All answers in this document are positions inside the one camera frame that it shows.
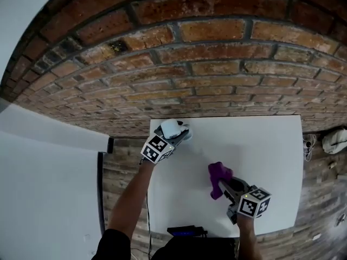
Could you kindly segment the person's right forearm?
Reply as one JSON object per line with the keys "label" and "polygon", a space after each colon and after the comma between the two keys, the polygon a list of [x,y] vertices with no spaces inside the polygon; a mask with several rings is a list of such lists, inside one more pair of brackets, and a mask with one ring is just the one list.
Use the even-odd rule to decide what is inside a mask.
{"label": "person's right forearm", "polygon": [[242,214],[237,215],[240,231],[238,260],[263,260],[254,230],[254,220]]}

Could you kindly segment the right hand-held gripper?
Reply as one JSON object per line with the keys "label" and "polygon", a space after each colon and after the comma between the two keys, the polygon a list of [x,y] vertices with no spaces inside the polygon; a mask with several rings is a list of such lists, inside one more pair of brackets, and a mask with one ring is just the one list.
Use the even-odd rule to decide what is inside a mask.
{"label": "right hand-held gripper", "polygon": [[220,182],[220,189],[226,198],[231,201],[228,206],[227,216],[233,224],[237,222],[237,214],[242,214],[255,219],[268,209],[272,195],[263,188],[255,185],[249,186],[244,180],[232,177],[230,186]]}

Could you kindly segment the black chest device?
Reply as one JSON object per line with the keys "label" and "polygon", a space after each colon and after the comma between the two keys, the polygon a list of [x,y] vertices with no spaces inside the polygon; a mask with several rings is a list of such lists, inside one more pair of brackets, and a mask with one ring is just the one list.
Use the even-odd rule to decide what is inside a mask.
{"label": "black chest device", "polygon": [[206,237],[207,230],[202,226],[169,227],[167,232],[174,237]]}

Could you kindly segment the person's black shirt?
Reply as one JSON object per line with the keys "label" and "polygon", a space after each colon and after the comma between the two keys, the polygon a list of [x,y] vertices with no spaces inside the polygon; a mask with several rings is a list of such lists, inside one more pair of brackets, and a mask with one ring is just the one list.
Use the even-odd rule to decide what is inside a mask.
{"label": "person's black shirt", "polygon": [[[173,237],[151,260],[236,260],[232,238]],[[124,233],[108,229],[92,260],[131,260],[131,241]]]}

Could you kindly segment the person's left forearm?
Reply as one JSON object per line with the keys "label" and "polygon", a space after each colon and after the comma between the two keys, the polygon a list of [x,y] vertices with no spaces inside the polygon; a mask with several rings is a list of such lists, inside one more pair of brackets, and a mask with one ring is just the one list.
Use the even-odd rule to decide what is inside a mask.
{"label": "person's left forearm", "polygon": [[112,210],[109,229],[118,230],[129,239],[132,238],[155,166],[147,160],[141,163],[139,171],[129,182]]}

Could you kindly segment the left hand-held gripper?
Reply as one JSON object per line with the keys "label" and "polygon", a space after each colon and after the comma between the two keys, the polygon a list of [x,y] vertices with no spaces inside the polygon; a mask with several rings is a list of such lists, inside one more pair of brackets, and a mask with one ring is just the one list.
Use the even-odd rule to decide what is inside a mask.
{"label": "left hand-held gripper", "polygon": [[141,150],[143,160],[157,164],[168,158],[183,140],[190,139],[190,125],[181,120],[178,120],[177,123],[181,133],[173,139],[165,138],[161,125],[154,130]]}

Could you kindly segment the purple cleaning cloth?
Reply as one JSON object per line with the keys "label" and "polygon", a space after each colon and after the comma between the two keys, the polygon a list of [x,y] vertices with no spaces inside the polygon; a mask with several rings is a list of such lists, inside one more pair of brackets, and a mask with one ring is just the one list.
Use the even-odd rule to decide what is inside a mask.
{"label": "purple cleaning cloth", "polygon": [[212,184],[212,191],[210,193],[213,200],[219,199],[223,192],[219,187],[219,181],[223,180],[229,182],[233,177],[233,170],[224,166],[222,162],[215,162],[208,165],[208,172]]}

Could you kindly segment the white backpack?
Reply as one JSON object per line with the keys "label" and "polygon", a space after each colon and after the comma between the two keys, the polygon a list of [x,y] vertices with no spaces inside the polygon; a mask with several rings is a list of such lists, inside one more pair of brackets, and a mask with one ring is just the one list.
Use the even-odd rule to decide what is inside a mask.
{"label": "white backpack", "polygon": [[336,154],[347,147],[347,129],[338,129],[323,137],[322,148],[327,154]]}

